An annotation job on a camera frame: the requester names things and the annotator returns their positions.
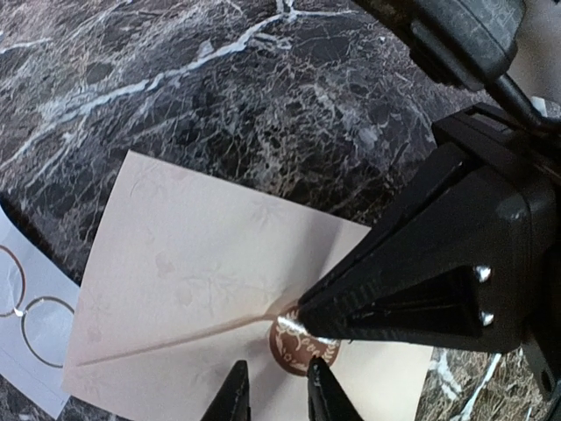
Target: black clamp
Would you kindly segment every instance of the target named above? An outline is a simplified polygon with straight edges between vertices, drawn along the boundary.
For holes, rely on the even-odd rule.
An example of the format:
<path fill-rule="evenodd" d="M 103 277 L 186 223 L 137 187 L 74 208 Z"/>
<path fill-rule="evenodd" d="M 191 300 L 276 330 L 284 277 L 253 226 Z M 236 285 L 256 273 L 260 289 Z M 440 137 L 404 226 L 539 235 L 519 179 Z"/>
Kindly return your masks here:
<path fill-rule="evenodd" d="M 317 337 L 505 353 L 522 344 L 561 396 L 561 152 L 478 105 L 433 125 L 439 148 L 368 235 L 300 302 Z M 561 420 L 559 415 L 548 419 Z"/>
<path fill-rule="evenodd" d="M 362 421 L 321 358 L 308 366 L 309 421 Z M 251 421 L 247 362 L 239 360 L 224 380 L 201 421 Z"/>

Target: wax seal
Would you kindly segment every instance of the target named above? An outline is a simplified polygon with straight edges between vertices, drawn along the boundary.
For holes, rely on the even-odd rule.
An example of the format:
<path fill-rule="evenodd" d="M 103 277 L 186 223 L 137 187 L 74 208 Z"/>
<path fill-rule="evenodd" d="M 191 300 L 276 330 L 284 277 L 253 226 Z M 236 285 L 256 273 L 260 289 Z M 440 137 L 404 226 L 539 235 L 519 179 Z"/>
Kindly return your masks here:
<path fill-rule="evenodd" d="M 298 322 L 298 308 L 293 306 L 284 310 L 273 322 L 269 346 L 274 359 L 285 371 L 292 375 L 306 375 L 313 357 L 321 357 L 328 366 L 333 365 L 341 343 L 308 334 Z"/>

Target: dark marble surface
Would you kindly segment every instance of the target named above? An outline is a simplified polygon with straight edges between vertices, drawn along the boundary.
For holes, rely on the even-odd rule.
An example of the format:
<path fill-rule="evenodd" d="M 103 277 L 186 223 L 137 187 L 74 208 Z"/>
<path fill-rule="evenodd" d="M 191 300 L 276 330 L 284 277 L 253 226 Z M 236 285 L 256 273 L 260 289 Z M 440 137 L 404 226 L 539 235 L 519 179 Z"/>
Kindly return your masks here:
<path fill-rule="evenodd" d="M 77 282 L 130 148 L 371 225 L 430 122 L 483 98 L 345 0 L 0 0 L 0 33 L 0 192 Z M 541 413 L 520 353 L 436 350 L 417 419 Z M 0 377 L 0 420 L 45 419 Z"/>

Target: envelope flap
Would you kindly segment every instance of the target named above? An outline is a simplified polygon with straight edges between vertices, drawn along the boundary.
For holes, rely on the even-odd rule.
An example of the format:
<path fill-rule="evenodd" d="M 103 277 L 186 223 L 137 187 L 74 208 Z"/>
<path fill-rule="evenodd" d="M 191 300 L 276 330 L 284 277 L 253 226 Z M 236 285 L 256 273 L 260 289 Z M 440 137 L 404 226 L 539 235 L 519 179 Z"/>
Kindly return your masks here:
<path fill-rule="evenodd" d="M 526 95 L 561 103 L 561 5 L 552 0 L 525 3 L 518 53 L 508 72 Z"/>
<path fill-rule="evenodd" d="M 368 229 L 129 153 L 82 281 L 67 364 L 276 314 Z"/>
<path fill-rule="evenodd" d="M 63 387 L 135 421 L 196 421 L 232 364 L 247 360 L 252 419 L 306 419 L 307 379 L 274 360 L 269 328 L 257 322 L 187 344 L 65 367 Z M 344 343 L 331 369 L 363 419 L 413 420 L 430 354 L 427 346 Z"/>

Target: black cable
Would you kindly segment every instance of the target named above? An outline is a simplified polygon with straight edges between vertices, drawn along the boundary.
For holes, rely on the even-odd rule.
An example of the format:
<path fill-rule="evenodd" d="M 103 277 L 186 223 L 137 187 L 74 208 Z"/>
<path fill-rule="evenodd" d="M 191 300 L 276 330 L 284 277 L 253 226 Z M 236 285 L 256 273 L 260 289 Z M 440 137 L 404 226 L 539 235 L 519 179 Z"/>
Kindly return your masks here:
<path fill-rule="evenodd" d="M 493 84 L 486 86 L 486 91 L 504 111 L 524 127 L 543 133 L 561 135 L 561 120 L 544 117 L 509 75 L 504 74 Z"/>

